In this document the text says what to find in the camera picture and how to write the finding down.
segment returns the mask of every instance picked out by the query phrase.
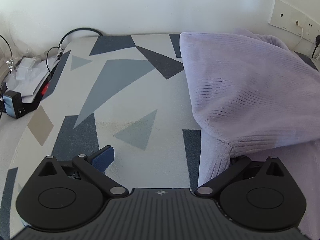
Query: black charger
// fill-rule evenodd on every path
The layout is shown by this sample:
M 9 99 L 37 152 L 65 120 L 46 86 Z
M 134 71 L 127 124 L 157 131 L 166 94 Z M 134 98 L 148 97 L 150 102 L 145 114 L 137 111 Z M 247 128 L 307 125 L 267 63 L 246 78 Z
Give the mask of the black charger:
M 315 50 L 313 51 L 312 53 L 312 57 L 314 56 L 315 52 L 316 52 L 316 49 L 318 48 L 319 46 L 319 43 L 320 43 L 320 35 L 318 34 L 317 37 L 316 37 L 316 47 L 315 47 Z
M 7 114 L 15 119 L 18 119 L 27 113 L 19 92 L 11 90 L 5 92 L 3 94 L 3 102 Z

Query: white paper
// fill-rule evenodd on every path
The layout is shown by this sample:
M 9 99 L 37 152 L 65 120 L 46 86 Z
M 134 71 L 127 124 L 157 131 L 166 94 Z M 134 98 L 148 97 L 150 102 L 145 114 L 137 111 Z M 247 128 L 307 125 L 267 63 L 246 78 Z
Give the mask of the white paper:
M 56 57 L 48 59 L 48 66 L 50 70 L 55 66 Z M 26 76 L 23 80 L 19 81 L 16 78 L 16 73 L 12 72 L 7 78 L 6 84 L 8 90 L 16 91 L 21 94 L 22 97 L 32 96 L 39 85 L 44 81 L 44 77 L 48 76 L 49 72 L 46 66 L 46 61 L 41 61 L 35 65 L 32 69 L 28 69 Z
M 36 90 L 35 90 L 35 92 L 33 93 L 32 96 L 26 96 L 26 97 L 21 98 L 21 99 L 22 99 L 22 103 L 26 103 L 26 104 L 28 103 L 28 104 L 30 104 L 30 103 L 33 102 L 33 100 L 35 100 L 35 97 L 36 97 L 37 93 L 39 92 L 40 87 L 42 86 L 43 82 L 45 81 L 45 79 L 46 79 L 48 76 L 49 76 L 49 72 L 48 72 L 48 74 L 45 75 L 44 78 L 41 80 L 41 82 L 40 82 L 39 85 L 37 86 L 37 88 L 36 88 Z
M 28 69 L 24 67 L 18 67 L 17 73 L 16 73 L 16 80 L 22 81 L 26 78 L 26 75 L 28 73 Z

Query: beige diamond shape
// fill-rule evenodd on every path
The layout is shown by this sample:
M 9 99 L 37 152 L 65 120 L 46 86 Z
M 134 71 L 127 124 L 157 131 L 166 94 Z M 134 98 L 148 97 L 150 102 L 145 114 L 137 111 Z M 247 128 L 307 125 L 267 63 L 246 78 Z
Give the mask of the beige diamond shape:
M 53 128 L 53 124 L 42 106 L 39 106 L 39 108 L 32 116 L 31 120 L 28 123 L 28 127 L 36 140 L 40 143 L 41 146 L 43 146 L 45 140 L 47 139 Z

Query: rug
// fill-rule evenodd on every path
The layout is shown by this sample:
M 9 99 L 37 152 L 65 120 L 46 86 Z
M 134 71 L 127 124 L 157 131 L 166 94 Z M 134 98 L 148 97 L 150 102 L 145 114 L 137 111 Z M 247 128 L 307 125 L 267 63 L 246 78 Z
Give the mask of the rug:
M 115 160 L 105 174 L 129 190 L 197 187 L 200 127 L 179 36 L 102 36 L 68 44 L 7 173 L 3 239 L 23 228 L 15 200 L 46 155 L 70 160 L 112 145 Z

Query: wall socket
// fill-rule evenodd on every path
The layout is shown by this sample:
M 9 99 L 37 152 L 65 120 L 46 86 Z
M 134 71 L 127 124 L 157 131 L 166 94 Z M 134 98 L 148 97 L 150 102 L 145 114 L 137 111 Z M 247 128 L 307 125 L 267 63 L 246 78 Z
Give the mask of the wall socket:
M 303 38 L 316 44 L 316 37 L 320 34 L 320 25 L 309 17 L 306 17 L 303 30 Z
M 296 25 L 297 21 L 303 27 L 303 38 L 316 44 L 316 37 L 320 34 L 320 25 L 291 5 L 275 0 L 269 24 L 301 36 L 302 31 Z

